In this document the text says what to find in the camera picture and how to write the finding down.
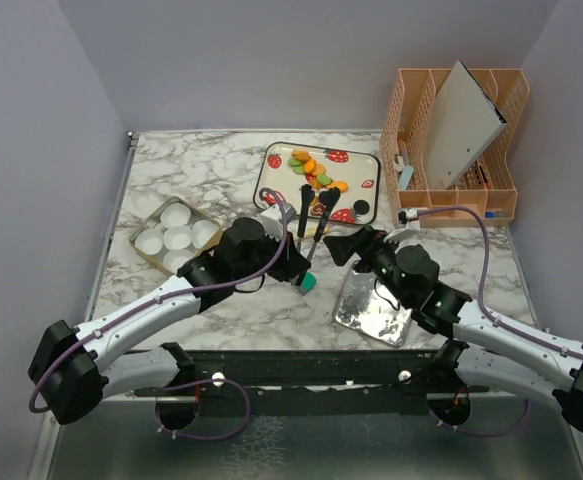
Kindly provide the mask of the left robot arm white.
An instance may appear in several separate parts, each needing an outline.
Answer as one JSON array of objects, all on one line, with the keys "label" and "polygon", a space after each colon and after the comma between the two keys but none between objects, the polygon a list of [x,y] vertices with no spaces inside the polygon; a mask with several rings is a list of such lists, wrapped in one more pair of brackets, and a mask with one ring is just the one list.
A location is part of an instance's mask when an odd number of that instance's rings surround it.
[{"label": "left robot arm white", "polygon": [[125,367],[128,353],[166,327],[229,298],[237,286],[264,276],[289,282],[311,263],[288,229],[270,233],[261,222],[240,217],[217,245],[186,261],[150,293],[105,318],[71,326],[64,320],[42,334],[28,376],[33,413],[50,411],[62,424],[90,413],[104,398],[144,387],[177,395],[191,385],[192,371],[160,347]]}]

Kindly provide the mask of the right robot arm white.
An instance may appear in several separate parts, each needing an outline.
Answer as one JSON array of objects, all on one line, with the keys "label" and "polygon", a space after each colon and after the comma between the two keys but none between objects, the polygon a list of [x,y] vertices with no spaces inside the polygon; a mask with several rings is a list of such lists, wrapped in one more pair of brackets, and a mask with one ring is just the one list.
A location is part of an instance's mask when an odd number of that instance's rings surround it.
[{"label": "right robot arm white", "polygon": [[432,383],[452,391],[464,383],[503,390],[556,407],[583,433],[583,342],[519,323],[483,300],[450,287],[420,245],[399,247],[384,231],[364,227],[324,243],[337,266],[350,259],[373,274],[424,330],[458,348],[430,367]]}]

